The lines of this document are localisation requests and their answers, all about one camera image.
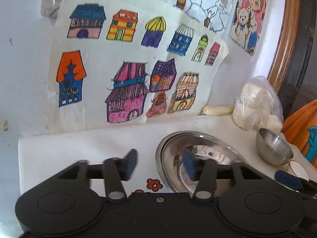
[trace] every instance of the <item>white countertop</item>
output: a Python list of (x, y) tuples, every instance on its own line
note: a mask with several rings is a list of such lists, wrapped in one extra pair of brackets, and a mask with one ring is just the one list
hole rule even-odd
[[(235, 125), (232, 115), (195, 116), (182, 121), (146, 123), (129, 127), (104, 128), (90, 131), (69, 132), (56, 135), (31, 137), (19, 140), (19, 165), (21, 193), (26, 192), (50, 176), (78, 160), (101, 164), (110, 157), (124, 157), (132, 148), (139, 153), (138, 165), (128, 182), (123, 182), (127, 194), (146, 190), (146, 180), (161, 180), (155, 163), (155, 152), (160, 141), (167, 135), (182, 130), (204, 132), (215, 136), (240, 153), (246, 162), (263, 174), (274, 178), (277, 170), (265, 163), (255, 145), (256, 131), (244, 131)], [(294, 160), (317, 181), (317, 170), (291, 145)], [(103, 180), (93, 180), (92, 189), (104, 195)], [(160, 192), (170, 192), (167, 185)]]

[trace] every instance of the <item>cartoon girl poster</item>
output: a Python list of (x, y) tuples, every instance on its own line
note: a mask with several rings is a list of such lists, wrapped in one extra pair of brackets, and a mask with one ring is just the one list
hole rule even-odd
[(238, 0), (231, 37), (250, 55), (259, 41), (267, 0)]

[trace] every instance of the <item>blue house drawing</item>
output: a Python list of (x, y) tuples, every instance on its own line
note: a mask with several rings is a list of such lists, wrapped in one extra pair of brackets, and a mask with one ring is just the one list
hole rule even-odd
[(82, 100), (82, 82), (86, 76), (80, 51), (63, 53), (56, 76), (59, 83), (59, 107)]
[(68, 38), (99, 38), (106, 14), (98, 3), (79, 4), (70, 16)]
[(168, 52), (185, 56), (186, 51), (194, 37), (194, 29), (181, 24), (175, 31), (173, 39), (167, 48)]

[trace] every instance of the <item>purple house drawing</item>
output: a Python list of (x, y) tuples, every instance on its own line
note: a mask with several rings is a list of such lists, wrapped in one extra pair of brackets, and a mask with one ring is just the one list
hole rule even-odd
[(141, 45), (146, 47), (159, 46), (163, 33), (166, 30), (166, 21), (163, 17), (155, 17), (145, 25), (146, 32), (142, 39)]
[(157, 61), (151, 74), (150, 92), (166, 91), (172, 88), (176, 78), (175, 60)]
[(143, 114), (146, 95), (149, 93), (145, 82), (145, 63), (123, 62), (115, 75), (114, 89), (105, 103), (107, 121), (125, 122)]

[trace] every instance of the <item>blue cartoon figure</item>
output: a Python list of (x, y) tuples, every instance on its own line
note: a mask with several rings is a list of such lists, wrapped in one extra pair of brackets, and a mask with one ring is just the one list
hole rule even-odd
[(314, 158), (317, 156), (317, 126), (312, 126), (308, 129), (309, 137), (308, 137), (308, 151), (305, 155), (305, 158), (309, 162), (313, 162)]

